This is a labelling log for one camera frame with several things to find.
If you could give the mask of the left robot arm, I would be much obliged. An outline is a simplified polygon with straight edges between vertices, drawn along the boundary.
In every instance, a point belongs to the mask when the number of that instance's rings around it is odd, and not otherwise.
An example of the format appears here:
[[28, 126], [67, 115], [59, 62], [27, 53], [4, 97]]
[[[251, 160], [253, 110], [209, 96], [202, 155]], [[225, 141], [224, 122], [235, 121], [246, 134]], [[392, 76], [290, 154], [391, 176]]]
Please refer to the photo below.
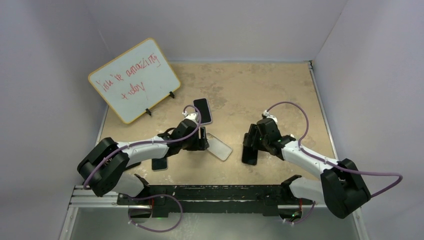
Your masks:
[[142, 205], [149, 199], [148, 182], [127, 170], [145, 160], [167, 160], [181, 150], [205, 151], [208, 147], [206, 128], [187, 117], [171, 132], [146, 140], [118, 142], [106, 137], [79, 163], [77, 172], [84, 179], [84, 188], [90, 188], [96, 196], [116, 192]]

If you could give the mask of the black phone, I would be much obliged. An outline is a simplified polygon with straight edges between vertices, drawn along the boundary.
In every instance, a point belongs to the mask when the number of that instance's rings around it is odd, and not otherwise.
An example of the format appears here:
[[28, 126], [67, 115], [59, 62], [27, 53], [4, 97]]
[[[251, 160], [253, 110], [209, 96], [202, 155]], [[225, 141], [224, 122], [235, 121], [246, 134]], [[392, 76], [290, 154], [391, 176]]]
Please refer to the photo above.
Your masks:
[[256, 146], [243, 145], [241, 162], [246, 165], [256, 166], [258, 161], [258, 148]]

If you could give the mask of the lilac phone case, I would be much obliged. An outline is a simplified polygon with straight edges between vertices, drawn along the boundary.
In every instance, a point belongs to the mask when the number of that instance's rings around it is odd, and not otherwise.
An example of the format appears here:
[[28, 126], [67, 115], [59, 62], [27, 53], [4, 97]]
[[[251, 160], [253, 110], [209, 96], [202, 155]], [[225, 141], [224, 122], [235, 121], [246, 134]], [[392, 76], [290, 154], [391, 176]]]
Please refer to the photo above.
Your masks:
[[201, 114], [201, 125], [208, 125], [213, 122], [209, 102], [206, 98], [198, 98], [193, 100], [193, 105]]

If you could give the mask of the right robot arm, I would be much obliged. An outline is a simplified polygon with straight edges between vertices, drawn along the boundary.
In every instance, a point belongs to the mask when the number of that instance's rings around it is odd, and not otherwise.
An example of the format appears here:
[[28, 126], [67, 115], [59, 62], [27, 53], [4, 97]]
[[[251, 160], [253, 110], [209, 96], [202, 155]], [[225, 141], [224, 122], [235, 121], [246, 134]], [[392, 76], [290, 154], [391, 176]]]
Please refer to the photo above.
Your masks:
[[297, 165], [317, 178], [295, 176], [287, 179], [280, 196], [288, 204], [298, 199], [324, 203], [334, 216], [344, 219], [372, 198], [352, 160], [339, 161], [306, 150], [293, 136], [281, 135], [271, 118], [250, 125], [243, 136], [241, 161], [256, 165], [260, 151]]

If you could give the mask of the beige phone case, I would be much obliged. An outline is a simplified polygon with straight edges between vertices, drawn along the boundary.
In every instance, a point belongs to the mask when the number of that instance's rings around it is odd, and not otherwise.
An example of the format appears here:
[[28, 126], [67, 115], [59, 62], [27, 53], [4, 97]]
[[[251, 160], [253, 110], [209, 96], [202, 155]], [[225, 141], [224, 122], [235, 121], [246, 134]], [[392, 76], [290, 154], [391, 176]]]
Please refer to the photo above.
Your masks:
[[208, 142], [206, 150], [222, 162], [226, 161], [233, 152], [233, 149], [228, 144], [209, 132], [206, 133], [206, 140]]

